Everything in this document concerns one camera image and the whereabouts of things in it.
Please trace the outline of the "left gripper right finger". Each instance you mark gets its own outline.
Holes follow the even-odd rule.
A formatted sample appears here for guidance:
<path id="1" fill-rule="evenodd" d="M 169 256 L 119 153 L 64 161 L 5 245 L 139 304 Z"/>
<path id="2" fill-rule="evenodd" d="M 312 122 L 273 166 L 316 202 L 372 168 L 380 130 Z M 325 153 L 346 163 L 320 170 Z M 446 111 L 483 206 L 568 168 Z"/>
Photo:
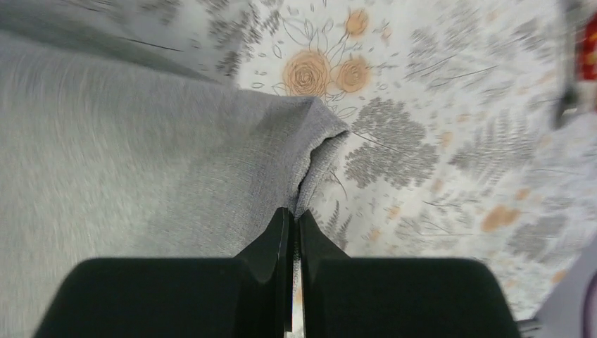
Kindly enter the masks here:
<path id="1" fill-rule="evenodd" d="M 467 258 L 351 258 L 298 219 L 307 337 L 519 337 L 492 272 Z"/>

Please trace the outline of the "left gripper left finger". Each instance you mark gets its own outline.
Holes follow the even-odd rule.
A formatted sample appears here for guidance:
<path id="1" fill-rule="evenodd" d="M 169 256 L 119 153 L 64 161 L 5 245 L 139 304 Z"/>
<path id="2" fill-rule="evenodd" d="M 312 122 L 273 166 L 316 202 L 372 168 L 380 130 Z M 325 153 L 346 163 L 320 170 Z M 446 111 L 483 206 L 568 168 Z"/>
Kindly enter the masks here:
<path id="1" fill-rule="evenodd" d="M 284 337 L 294 217 L 275 211 L 230 258 L 93 258 L 66 276 L 37 337 Z"/>

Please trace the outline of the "grey cloth napkin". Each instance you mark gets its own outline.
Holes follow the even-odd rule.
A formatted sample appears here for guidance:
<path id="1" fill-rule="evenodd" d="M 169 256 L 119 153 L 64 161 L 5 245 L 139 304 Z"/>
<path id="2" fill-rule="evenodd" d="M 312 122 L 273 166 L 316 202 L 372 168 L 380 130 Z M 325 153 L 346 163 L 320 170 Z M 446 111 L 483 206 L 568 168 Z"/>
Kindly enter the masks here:
<path id="1" fill-rule="evenodd" d="M 348 136 L 328 23 L 279 1 L 1 2 L 1 335 L 112 256 L 235 255 Z"/>

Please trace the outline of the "floral tablecloth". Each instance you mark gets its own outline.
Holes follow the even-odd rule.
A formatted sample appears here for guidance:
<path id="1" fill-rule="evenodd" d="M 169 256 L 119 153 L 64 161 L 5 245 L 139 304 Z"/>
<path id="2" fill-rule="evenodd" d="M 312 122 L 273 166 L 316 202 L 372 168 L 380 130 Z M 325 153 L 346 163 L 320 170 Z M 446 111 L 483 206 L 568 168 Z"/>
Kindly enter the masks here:
<path id="1" fill-rule="evenodd" d="M 127 31 L 351 127 L 311 202 L 353 255 L 462 256 L 531 318 L 596 232 L 596 120 L 551 127 L 558 1 L 133 1 Z"/>

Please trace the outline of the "red toy block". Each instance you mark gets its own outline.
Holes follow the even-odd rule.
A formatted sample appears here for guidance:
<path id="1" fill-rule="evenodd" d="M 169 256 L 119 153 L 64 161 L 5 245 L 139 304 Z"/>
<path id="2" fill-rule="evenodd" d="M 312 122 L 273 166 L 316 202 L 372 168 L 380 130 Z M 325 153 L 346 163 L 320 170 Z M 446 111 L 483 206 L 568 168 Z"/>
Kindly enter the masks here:
<path id="1" fill-rule="evenodd" d="M 596 81 L 596 14 L 594 14 L 582 30 L 577 52 L 579 79 Z"/>

